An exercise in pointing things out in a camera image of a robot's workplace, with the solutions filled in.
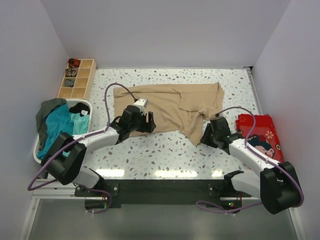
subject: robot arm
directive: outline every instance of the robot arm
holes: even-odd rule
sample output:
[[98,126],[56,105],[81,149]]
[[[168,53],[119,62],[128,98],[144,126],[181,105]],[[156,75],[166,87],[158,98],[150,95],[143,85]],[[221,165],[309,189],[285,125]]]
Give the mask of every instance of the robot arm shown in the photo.
[[126,140],[131,132],[152,133],[156,128],[152,112],[146,113],[148,100],[138,99],[134,104],[128,105],[122,116],[116,117],[107,130],[100,129],[85,135],[71,136],[61,133],[41,161],[43,166],[62,147],[74,139],[83,137],[82,140],[70,146],[65,151],[68,156],[59,154],[46,168],[46,170],[61,184],[79,184],[93,188],[102,179],[92,169],[82,167],[85,154],[97,149],[116,145]]
[[252,175],[237,170],[225,175],[222,192],[234,190],[250,194],[261,199],[264,207],[272,214],[298,206],[301,197],[297,188],[285,174],[267,162],[279,165],[300,187],[294,166],[289,162],[279,163],[255,148],[248,150],[245,139],[240,134],[231,134],[228,122],[223,116],[210,120],[201,142],[224,150],[246,164],[256,174]]

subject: white table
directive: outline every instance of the white table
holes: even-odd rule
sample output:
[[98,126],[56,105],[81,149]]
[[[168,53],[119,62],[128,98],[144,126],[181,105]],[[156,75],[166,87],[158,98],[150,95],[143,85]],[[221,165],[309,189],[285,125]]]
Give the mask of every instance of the white table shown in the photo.
[[[114,82],[127,87],[219,82],[225,93],[223,108],[242,106],[258,114],[245,69],[98,69],[89,97],[93,106],[92,131],[107,124],[104,92]],[[112,120],[112,90],[108,92],[107,101]],[[243,111],[235,109],[224,114],[232,131],[236,130],[235,120],[241,113]],[[235,170],[252,172],[220,149],[204,144],[194,146],[178,131],[131,137],[122,144],[88,153],[83,166],[97,171],[106,179],[221,179],[224,174]]]

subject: white wall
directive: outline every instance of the white wall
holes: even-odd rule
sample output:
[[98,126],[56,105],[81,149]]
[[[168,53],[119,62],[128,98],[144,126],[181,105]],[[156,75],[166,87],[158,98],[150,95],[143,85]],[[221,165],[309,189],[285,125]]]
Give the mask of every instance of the white wall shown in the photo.
[[291,0],[253,68],[263,112],[272,116],[305,194],[298,211],[310,240],[320,236],[319,9],[319,0]]
[[39,168],[35,115],[56,96],[68,56],[39,0],[0,3],[0,239],[20,235]]
[[41,0],[68,54],[99,68],[253,66],[290,0]]

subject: white plastic basket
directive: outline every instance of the white plastic basket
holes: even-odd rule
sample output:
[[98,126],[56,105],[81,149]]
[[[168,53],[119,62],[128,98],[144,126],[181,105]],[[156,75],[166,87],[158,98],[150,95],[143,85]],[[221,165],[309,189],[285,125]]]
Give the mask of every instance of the white plastic basket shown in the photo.
[[[87,105],[90,109],[90,114],[89,114],[89,122],[88,122],[88,132],[90,132],[90,128],[91,128],[91,117],[92,117],[92,105],[90,102],[88,102],[87,100],[83,100],[83,99],[66,99],[66,104],[68,105],[69,108],[75,106],[77,103],[83,103],[85,105]],[[34,148],[33,148],[33,158],[37,163],[41,163],[41,159],[37,158],[37,153],[38,153],[38,149],[39,149],[39,135],[37,135],[36,137],[36,141],[34,144]]]

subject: gray floor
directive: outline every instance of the gray floor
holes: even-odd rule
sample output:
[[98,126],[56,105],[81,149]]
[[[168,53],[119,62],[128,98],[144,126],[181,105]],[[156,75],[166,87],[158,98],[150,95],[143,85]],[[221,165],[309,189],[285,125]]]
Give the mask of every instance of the gray floor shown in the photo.
[[84,200],[41,200],[30,240],[296,240],[288,211],[235,217],[194,205],[123,205],[92,217]]

